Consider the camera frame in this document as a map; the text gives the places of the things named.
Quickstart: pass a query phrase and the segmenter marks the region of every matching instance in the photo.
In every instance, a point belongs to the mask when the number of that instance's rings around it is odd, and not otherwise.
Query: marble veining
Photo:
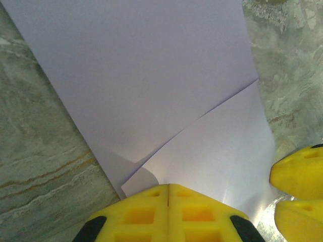
[[[323,0],[242,5],[279,160],[322,141]],[[0,241],[71,241],[119,198],[1,5],[0,23]],[[273,227],[258,225],[284,241]]]

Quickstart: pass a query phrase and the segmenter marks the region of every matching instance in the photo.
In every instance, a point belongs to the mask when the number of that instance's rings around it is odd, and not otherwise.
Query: yellow plastic object
[[[247,216],[180,185],[160,185],[94,213],[73,242],[264,242]]]
[[[181,185],[169,185],[169,242],[241,242],[230,217],[248,217]]]
[[[275,223],[288,242],[323,241],[323,200],[279,202]]]
[[[323,199],[322,145],[304,148],[277,162],[270,182],[299,199]]]
[[[159,185],[94,213],[107,220],[95,242],[165,242],[168,185]]]

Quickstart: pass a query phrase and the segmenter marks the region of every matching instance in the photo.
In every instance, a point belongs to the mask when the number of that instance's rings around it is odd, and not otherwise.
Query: white paper
[[[156,150],[257,78],[240,0],[1,0],[122,197]]]
[[[127,196],[177,183],[244,211],[253,222],[274,199],[275,145],[257,82],[171,139],[123,186]]]

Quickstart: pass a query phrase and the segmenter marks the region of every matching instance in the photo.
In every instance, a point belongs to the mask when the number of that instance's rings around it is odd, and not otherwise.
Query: floor
[[[242,5],[279,160],[323,138],[323,0]],[[0,241],[71,241],[119,198],[1,4],[0,23]]]

